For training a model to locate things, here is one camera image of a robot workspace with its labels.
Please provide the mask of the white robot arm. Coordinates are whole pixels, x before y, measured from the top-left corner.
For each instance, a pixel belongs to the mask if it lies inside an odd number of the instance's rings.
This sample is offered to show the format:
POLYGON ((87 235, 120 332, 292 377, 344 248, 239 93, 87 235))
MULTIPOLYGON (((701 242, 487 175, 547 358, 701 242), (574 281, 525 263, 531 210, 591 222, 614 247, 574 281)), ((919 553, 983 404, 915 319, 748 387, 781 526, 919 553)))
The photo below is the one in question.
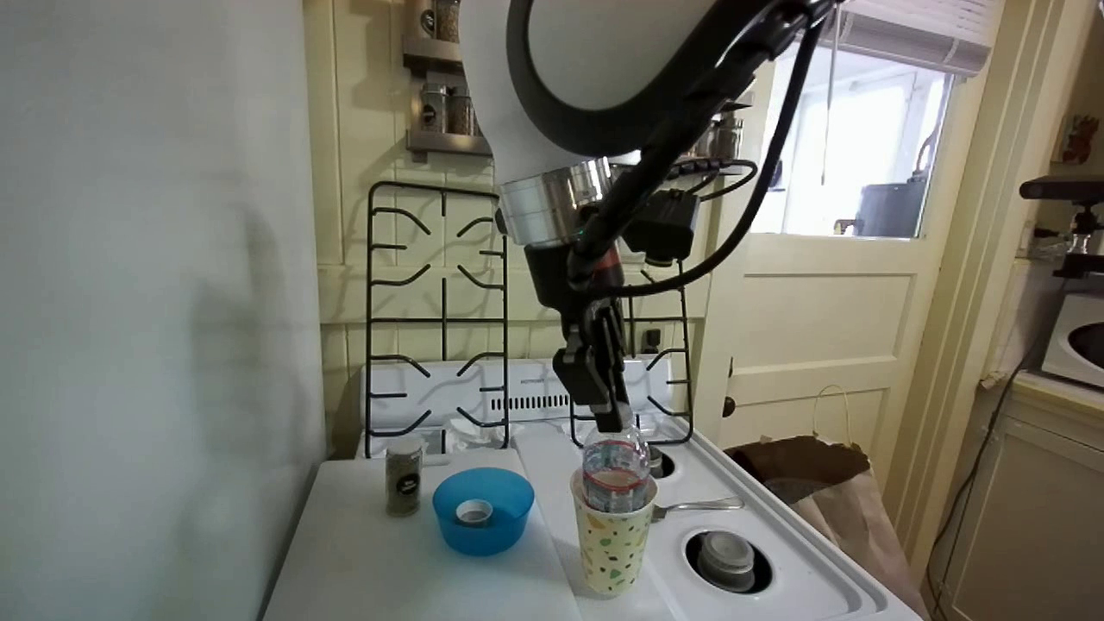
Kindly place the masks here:
POLYGON ((488 143, 501 222, 551 358, 609 435, 626 427, 617 237, 755 70, 806 58, 843 0, 463 0, 457 56, 488 143))

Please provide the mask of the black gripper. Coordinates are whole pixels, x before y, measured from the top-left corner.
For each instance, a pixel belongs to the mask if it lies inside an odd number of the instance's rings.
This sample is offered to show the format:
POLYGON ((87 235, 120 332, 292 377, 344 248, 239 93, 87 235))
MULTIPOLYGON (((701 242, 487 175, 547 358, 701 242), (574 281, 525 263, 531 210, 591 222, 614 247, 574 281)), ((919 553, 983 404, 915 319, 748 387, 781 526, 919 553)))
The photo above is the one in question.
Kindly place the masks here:
POLYGON ((614 291, 625 283, 621 259, 574 259, 568 247, 529 248, 529 272, 541 308, 561 324, 561 348, 551 355, 557 382, 577 404, 591 404, 592 424, 607 435, 631 418, 625 387, 625 324, 614 291))

